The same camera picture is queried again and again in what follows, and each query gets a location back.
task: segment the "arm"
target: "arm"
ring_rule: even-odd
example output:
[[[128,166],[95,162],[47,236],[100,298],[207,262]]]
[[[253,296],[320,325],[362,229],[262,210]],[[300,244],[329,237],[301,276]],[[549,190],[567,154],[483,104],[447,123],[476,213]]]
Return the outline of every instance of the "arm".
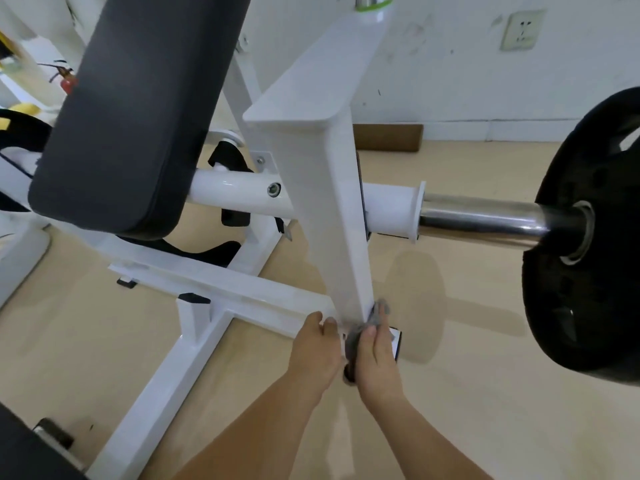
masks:
[[[337,325],[321,320],[307,317],[286,373],[173,480],[289,478],[311,412],[343,364]]]
[[[491,480],[439,434],[404,396],[387,316],[362,332],[356,362],[362,402],[380,425],[408,480]]]

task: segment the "gym machine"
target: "gym machine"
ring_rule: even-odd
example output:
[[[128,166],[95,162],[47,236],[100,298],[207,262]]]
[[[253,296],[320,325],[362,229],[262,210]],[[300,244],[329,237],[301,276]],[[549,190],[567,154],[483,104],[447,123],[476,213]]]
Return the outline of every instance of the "gym machine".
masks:
[[[393,0],[356,0],[264,94],[237,42],[249,1],[108,0],[55,129],[0,112],[12,120],[0,150],[38,161],[32,177],[0,160],[0,189],[108,256],[121,284],[178,297],[182,336],[89,478],[137,478],[233,317],[290,337],[313,310],[336,317],[345,335],[366,322],[372,232],[523,249],[527,319],[542,350],[574,371],[640,380],[640,144],[620,149],[640,127],[640,88],[585,116],[535,203],[363,183],[349,104]],[[242,137],[209,131],[221,91]],[[197,169],[205,142],[218,143],[212,168]],[[163,238],[187,201],[222,207],[224,224],[245,227],[245,243],[172,248]],[[328,296],[257,277],[289,219],[299,220]]]

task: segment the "hand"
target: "hand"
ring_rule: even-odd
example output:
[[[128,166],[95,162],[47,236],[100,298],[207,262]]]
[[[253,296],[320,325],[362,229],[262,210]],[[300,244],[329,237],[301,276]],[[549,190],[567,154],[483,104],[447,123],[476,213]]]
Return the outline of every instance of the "hand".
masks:
[[[307,382],[320,395],[331,385],[344,366],[338,325],[333,318],[324,324],[322,313],[314,312],[293,341],[287,373],[297,381]]]
[[[370,325],[360,336],[356,361],[356,385],[362,402],[374,417],[387,405],[405,400],[391,343],[388,317],[380,310],[377,329]]]

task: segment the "green ring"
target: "green ring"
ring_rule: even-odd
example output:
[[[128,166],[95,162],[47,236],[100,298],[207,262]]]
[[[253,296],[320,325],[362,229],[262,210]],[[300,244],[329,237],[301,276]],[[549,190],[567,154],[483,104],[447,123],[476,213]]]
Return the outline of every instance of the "green ring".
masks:
[[[392,1],[393,0],[384,0],[383,2],[376,3],[375,5],[359,7],[359,8],[357,7],[356,11],[363,12],[363,11],[379,10],[380,8],[384,8],[387,5],[391,5]]]

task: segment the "forearm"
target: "forearm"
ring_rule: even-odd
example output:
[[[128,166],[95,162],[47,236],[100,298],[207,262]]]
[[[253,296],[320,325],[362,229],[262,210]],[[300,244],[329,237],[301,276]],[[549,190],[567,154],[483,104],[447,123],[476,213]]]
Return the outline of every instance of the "forearm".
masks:
[[[174,480],[289,478],[302,434],[321,396],[285,374],[267,389]]]
[[[406,399],[372,412],[407,480],[491,480]]]

